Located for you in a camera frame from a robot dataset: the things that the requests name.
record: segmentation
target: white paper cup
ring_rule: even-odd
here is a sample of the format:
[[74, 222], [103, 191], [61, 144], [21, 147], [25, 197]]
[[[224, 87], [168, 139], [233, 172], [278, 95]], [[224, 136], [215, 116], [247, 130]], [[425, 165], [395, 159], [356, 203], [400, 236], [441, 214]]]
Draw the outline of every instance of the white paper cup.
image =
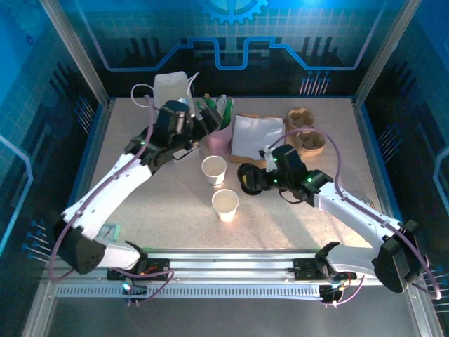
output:
[[231, 190], [220, 190], [212, 196], [212, 206], [217, 211], [221, 221], [229, 222], [234, 217], [237, 206], [239, 205], [239, 196]]
[[213, 187], [223, 185], [226, 173], [226, 161], [219, 156], [209, 156], [203, 160], [201, 169], [209, 183]]

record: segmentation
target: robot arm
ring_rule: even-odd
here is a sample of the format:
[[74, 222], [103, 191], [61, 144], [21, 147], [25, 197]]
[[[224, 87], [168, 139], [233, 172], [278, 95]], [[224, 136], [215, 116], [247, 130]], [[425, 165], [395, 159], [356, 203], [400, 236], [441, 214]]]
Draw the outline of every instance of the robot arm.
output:
[[261, 150], [267, 168], [252, 164], [239, 167], [238, 176], [242, 190], [256, 195], [276, 188], [279, 194], [289, 191], [298, 200], [326, 211], [359, 233], [372, 248], [353, 248], [331, 242], [316, 254], [317, 269], [325, 275], [339, 272], [355, 272], [376, 276], [388, 289], [403, 293], [423, 272], [421, 263], [406, 243], [394, 234], [386, 224], [400, 231], [420, 250], [420, 228], [409, 221], [405, 225], [397, 219], [366, 206], [363, 202], [342, 190], [341, 196], [333, 179], [325, 173], [308, 171], [291, 145], [274, 150]]
[[[189, 106], [181, 101], [168, 101], [159, 110], [157, 122], [146, 144], [148, 128], [134, 137], [111, 171], [83, 198], [62, 212], [62, 218], [54, 227], [55, 238], [60, 236], [80, 206], [93, 197], [82, 216], [74, 221], [65, 235], [58, 255], [79, 274], [86, 274], [97, 267], [116, 267], [140, 274], [147, 269], [147, 254], [131, 242], [115, 243], [96, 239], [106, 219], [138, 186], [150, 179], [165, 163], [180, 151], [190, 151], [198, 141], [216, 130], [222, 117], [212, 108], [200, 115], [189, 113]], [[124, 172], [120, 170], [145, 150]], [[114, 179], [102, 190], [93, 194], [103, 182]]]

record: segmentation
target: pink cup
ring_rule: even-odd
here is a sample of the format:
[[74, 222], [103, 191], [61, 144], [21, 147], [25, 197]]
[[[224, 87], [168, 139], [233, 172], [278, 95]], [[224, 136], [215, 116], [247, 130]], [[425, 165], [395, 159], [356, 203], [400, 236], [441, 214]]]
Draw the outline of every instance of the pink cup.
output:
[[225, 154], [229, 151], [232, 139], [232, 125], [218, 131], [213, 131], [206, 138], [206, 147], [210, 153], [215, 155]]

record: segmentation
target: table surface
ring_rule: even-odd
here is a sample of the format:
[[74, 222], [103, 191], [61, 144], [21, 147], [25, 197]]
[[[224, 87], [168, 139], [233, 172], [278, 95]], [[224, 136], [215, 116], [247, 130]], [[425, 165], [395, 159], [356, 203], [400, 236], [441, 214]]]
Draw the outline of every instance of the table surface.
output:
[[[368, 160], [352, 109], [345, 98], [235, 98], [233, 113], [285, 117], [290, 109], [308, 107], [315, 127], [327, 131], [342, 153], [341, 185], [355, 197], [367, 197], [380, 209]], [[129, 98], [117, 98], [92, 180], [94, 186], [115, 164], [130, 139], [148, 124], [148, 110]], [[139, 186], [107, 223], [121, 226], [120, 241], [145, 248], [319, 249], [331, 241], [369, 246], [355, 231], [330, 214], [308, 204], [292, 205], [276, 190], [251, 197], [241, 191], [236, 171], [228, 162], [224, 185], [235, 191], [240, 204], [231, 223], [216, 216], [211, 198], [216, 191], [201, 172], [199, 156], [163, 166]], [[307, 168], [334, 176], [337, 156], [330, 144]]]

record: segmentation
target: purple cable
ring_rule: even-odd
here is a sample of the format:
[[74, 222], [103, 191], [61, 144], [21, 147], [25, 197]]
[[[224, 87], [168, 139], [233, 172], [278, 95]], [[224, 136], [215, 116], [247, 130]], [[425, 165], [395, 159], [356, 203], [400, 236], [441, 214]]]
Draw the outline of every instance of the purple cable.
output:
[[125, 172], [129, 166], [131, 166], [136, 160], [138, 160], [138, 158], [140, 157], [140, 155], [145, 151], [145, 149], [147, 148], [147, 144], [149, 143], [149, 139], [152, 136], [153, 133], [153, 124], [154, 124], [154, 111], [153, 111], [153, 107], [151, 104], [151, 99], [148, 95], [144, 96], [145, 99], [147, 100], [148, 104], [149, 104], [149, 108], [150, 108], [150, 113], [149, 113], [149, 126], [148, 126], [148, 132], [147, 132], [147, 136], [145, 138], [145, 144], [142, 145], [142, 147], [139, 149], [139, 152], [128, 162], [126, 163], [122, 168], [120, 168], [115, 174], [113, 174], [112, 176], [110, 176], [108, 179], [106, 179], [100, 186], [98, 186], [98, 188], [96, 190], [94, 190], [91, 195], [89, 195], [89, 197], [84, 201], [84, 203], [81, 205], [81, 207], [79, 208], [78, 211], [76, 211], [76, 213], [74, 214], [74, 216], [72, 217], [72, 219], [70, 219], [70, 221], [66, 224], [66, 226], [64, 227], [64, 229], [62, 230], [61, 234], [59, 235], [58, 239], [55, 242], [55, 246], [53, 247], [53, 250], [51, 251], [51, 257], [50, 257], [50, 265], [49, 265], [49, 269], [48, 269], [48, 273], [50, 274], [50, 280], [52, 282], [57, 282], [57, 281], [61, 281], [63, 280], [65, 277], [67, 277], [68, 275], [73, 273], [73, 269], [71, 269], [69, 272], [65, 273], [63, 276], [59, 276], [59, 277], [55, 277], [55, 275], [53, 274], [53, 269], [54, 269], [54, 265], [55, 265], [55, 261], [56, 261], [56, 254], [58, 253], [58, 250], [61, 246], [61, 243], [65, 237], [65, 235], [67, 234], [67, 232], [69, 231], [70, 227], [75, 223], [75, 221], [77, 221], [82, 215], [83, 212], [86, 210], [87, 206], [92, 202], [92, 200], [98, 195], [98, 193], [100, 193], [106, 186], [108, 186], [108, 184], [110, 184], [113, 180], [115, 179], [119, 179], [120, 175]]
[[357, 294], [360, 291], [360, 289], [362, 289], [364, 281], [365, 281], [365, 275], [362, 276], [362, 280], [360, 281], [360, 284], [358, 285], [358, 287], [355, 290], [355, 292], [352, 295], [350, 295], [350, 297], [348, 297], [346, 300], [342, 300], [341, 302], [336, 302], [336, 303], [324, 303], [324, 306], [326, 308], [328, 307], [328, 305], [331, 305], [333, 307], [337, 307], [338, 305], [348, 303], [351, 299], [353, 299], [354, 297], [357, 296]]
[[150, 297], [148, 297], [148, 298], [146, 298], [146, 299], [144, 299], [144, 300], [139, 300], [139, 301], [136, 302], [135, 304], [137, 305], [138, 303], [139, 303], [139, 304], [142, 304], [142, 303], [146, 303], [146, 302], [151, 301], [153, 298], [155, 298], [157, 295], [159, 295], [159, 294], [161, 293], [161, 291], [163, 291], [163, 289], [167, 286], [167, 284], [170, 283], [170, 281], [171, 281], [171, 279], [173, 278], [174, 275], [175, 275], [175, 274], [174, 274], [174, 272], [172, 271], [170, 277], [167, 279], [166, 283], [162, 284], [161, 288], [157, 289], [157, 291], [156, 291], [154, 294], [152, 294]]
[[435, 294], [433, 294], [432, 292], [430, 292], [428, 290], [423, 289], [421, 286], [418, 286], [416, 284], [413, 284], [413, 285], [415, 287], [417, 287], [419, 290], [423, 290], [425, 293], [428, 293], [433, 299], [440, 300], [441, 299], [441, 290], [440, 290], [440, 287], [438, 286], [438, 282], [436, 281], [434, 274], [430, 270], [428, 262], [426, 262], [423, 259], [420, 252], [416, 249], [415, 246], [413, 246], [413, 244], [410, 242], [410, 240], [407, 239], [407, 237], [404, 234], [402, 234], [399, 230], [397, 230], [396, 228], [391, 226], [389, 223], [386, 223], [381, 217], [370, 212], [368, 209], [365, 209], [364, 207], [358, 205], [356, 202], [352, 201], [349, 198], [346, 198], [343, 195], [343, 192], [341, 191], [340, 185], [338, 182], [339, 177], [340, 177], [340, 171], [342, 169], [342, 154], [340, 152], [340, 149], [339, 149], [337, 143], [335, 143], [335, 141], [328, 135], [328, 133], [326, 133], [325, 131], [322, 131], [322, 130], [318, 130], [316, 128], [307, 128], [307, 127], [306, 128], [296, 128], [294, 130], [291, 130], [291, 131], [285, 133], [283, 136], [279, 137], [273, 144], [271, 144], [269, 146], [269, 148], [270, 149], [273, 148], [273, 146], [275, 146], [280, 140], [284, 139], [285, 137], [292, 135], [294, 133], [299, 133], [301, 131], [316, 131], [316, 132], [320, 133], [321, 135], [327, 137], [327, 139], [329, 139], [329, 141], [332, 143], [333, 147], [335, 148], [335, 152], [337, 153], [337, 172], [335, 173], [335, 189], [337, 190], [337, 193], [340, 195], [341, 198], [343, 198], [345, 201], [347, 201], [353, 207], [355, 207], [362, 213], [365, 213], [367, 216], [370, 216], [373, 220], [376, 220], [382, 226], [386, 227], [388, 230], [391, 230], [394, 234], [396, 234], [398, 237], [401, 238], [401, 240], [408, 246], [408, 248], [413, 252], [413, 254], [415, 254], [416, 258], [419, 260], [422, 267], [424, 268], [424, 271], [426, 272], [426, 274], [429, 275], [430, 282], [432, 283], [432, 285], [434, 286], [434, 289], [435, 289], [435, 292], [434, 292]]

